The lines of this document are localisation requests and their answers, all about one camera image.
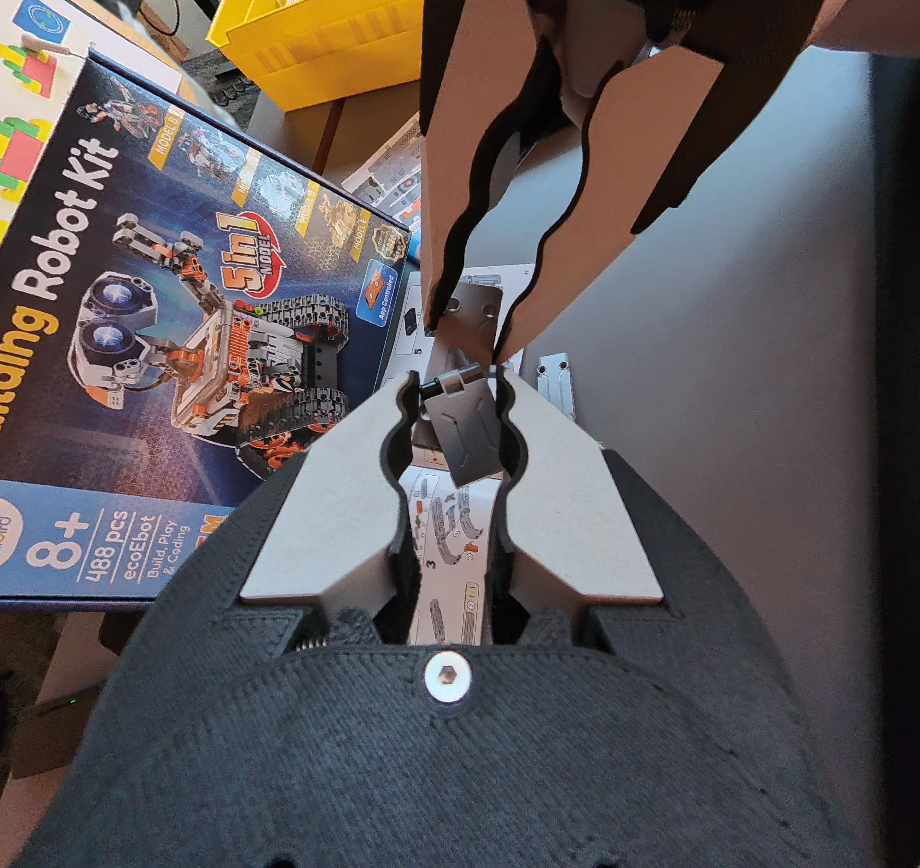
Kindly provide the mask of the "white instruction sheet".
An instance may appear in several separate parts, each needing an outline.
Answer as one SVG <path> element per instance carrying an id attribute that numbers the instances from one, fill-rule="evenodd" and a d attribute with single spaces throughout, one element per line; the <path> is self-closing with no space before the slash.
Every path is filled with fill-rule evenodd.
<path id="1" fill-rule="evenodd" d="M 531 264 L 473 268 L 461 279 L 502 290 L 500 321 L 526 288 Z M 381 385 L 405 371 L 422 378 L 433 346 L 421 320 L 420 272 L 409 271 Z M 420 592 L 407 644 L 480 644 L 492 511 L 500 476 L 455 485 L 443 455 L 413 447 L 399 479 L 408 499 L 410 535 L 420 564 Z"/>

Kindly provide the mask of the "colourful instruction booklet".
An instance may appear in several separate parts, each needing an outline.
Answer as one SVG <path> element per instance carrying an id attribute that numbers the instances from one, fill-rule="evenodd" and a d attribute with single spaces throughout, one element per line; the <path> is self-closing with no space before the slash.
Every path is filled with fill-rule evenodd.
<path id="1" fill-rule="evenodd" d="M 341 186 L 409 225 L 420 210 L 422 147 L 420 115 L 415 113 Z"/>

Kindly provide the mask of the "small black device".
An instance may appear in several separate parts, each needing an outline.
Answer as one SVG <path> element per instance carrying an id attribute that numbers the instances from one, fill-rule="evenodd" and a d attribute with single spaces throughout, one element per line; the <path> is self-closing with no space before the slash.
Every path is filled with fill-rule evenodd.
<path id="1" fill-rule="evenodd" d="M 14 780 L 68 766 L 105 683 L 43 701 L 17 728 L 10 765 Z"/>

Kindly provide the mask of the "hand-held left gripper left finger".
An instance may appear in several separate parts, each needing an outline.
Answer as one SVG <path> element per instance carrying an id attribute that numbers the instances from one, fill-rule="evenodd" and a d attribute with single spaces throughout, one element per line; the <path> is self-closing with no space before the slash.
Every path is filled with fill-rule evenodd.
<path id="1" fill-rule="evenodd" d="M 243 602 L 312 607 L 327 621 L 360 608 L 386 643 L 408 642 L 420 563 L 399 478 L 412 460 L 419 388 L 416 371 L 398 374 L 312 443 L 240 591 Z"/>

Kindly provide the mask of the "blue robot kit box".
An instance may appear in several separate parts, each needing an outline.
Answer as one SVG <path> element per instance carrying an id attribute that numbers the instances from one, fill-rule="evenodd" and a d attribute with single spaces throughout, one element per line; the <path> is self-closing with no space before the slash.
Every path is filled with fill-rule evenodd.
<path id="1" fill-rule="evenodd" d="M 2 139 L 2 605 L 143 608 L 377 388 L 410 233 L 93 51 Z"/>

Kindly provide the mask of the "printed brick poster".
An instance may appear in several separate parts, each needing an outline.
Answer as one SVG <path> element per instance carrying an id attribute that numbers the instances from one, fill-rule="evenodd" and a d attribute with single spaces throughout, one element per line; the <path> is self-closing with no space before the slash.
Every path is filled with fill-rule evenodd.
<path id="1" fill-rule="evenodd" d="M 1 234 L 8 230 L 90 49 L 168 92 L 180 69 L 90 0 L 1 0 Z"/>

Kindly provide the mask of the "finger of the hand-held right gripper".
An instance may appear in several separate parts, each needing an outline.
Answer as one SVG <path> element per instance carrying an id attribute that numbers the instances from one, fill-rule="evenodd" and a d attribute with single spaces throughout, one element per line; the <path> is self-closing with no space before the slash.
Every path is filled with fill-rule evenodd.
<path id="1" fill-rule="evenodd" d="M 424 0 L 420 75 L 424 322 L 454 294 L 466 244 L 489 210 L 492 174 L 558 65 L 527 0 Z"/>
<path id="2" fill-rule="evenodd" d="M 634 241 L 641 211 L 723 69 L 680 43 L 642 57 L 645 14 L 627 0 L 567 0 L 562 41 L 565 85 L 595 90 L 581 125 L 581 177 L 540 240 L 495 364 L 543 333 Z"/>

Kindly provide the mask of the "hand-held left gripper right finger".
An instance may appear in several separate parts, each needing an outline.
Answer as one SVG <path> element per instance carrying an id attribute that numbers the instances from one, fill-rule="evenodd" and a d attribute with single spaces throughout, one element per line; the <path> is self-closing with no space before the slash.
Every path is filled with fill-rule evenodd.
<path id="1" fill-rule="evenodd" d="M 492 643 L 515 644 L 543 609 L 581 632 L 592 608 L 658 607 L 658 577 L 598 442 L 500 369 Z"/>

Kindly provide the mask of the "yellow plastic bin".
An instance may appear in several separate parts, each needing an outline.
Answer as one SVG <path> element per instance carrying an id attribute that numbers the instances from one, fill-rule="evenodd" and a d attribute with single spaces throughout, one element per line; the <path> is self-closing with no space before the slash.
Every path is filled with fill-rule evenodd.
<path id="1" fill-rule="evenodd" d="M 221 0 L 207 34 L 284 112 L 420 79 L 423 0 Z"/>

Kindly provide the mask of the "grey desk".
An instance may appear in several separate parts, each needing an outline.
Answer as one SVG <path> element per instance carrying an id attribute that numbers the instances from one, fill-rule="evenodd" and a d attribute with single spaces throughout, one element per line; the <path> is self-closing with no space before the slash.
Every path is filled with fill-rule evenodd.
<path id="1" fill-rule="evenodd" d="M 807 49 L 753 123 L 525 352 L 735 576 L 883 866 L 871 57 Z"/>

